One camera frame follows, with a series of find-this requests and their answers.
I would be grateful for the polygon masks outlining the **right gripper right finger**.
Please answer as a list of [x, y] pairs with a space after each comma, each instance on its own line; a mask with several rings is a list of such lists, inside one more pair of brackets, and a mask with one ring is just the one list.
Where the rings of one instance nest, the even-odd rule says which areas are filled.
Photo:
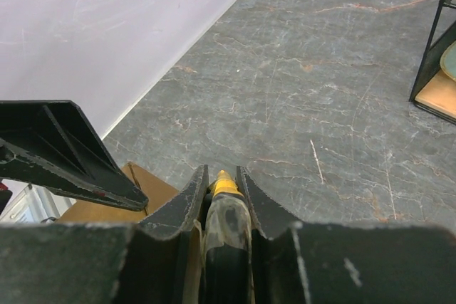
[[453, 303], [455, 235], [429, 224], [299, 220], [237, 167], [257, 303]]

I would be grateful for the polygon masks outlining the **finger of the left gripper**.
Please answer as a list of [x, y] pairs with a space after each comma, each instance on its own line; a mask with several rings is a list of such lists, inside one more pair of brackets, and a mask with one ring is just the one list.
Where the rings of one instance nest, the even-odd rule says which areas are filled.
[[71, 100], [1, 101], [1, 178], [130, 211], [148, 203]]

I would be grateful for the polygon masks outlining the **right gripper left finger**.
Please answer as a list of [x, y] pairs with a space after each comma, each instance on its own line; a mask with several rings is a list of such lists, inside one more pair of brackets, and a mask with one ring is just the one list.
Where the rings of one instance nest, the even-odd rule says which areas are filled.
[[196, 303], [201, 165], [139, 223], [4, 224], [3, 303]]

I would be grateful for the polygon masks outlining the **yellow utility knife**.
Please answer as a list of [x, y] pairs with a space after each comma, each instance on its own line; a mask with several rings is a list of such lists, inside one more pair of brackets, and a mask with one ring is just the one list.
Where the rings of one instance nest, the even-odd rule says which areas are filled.
[[252, 219], [243, 193], [222, 170], [209, 186], [202, 236], [200, 303], [251, 303]]

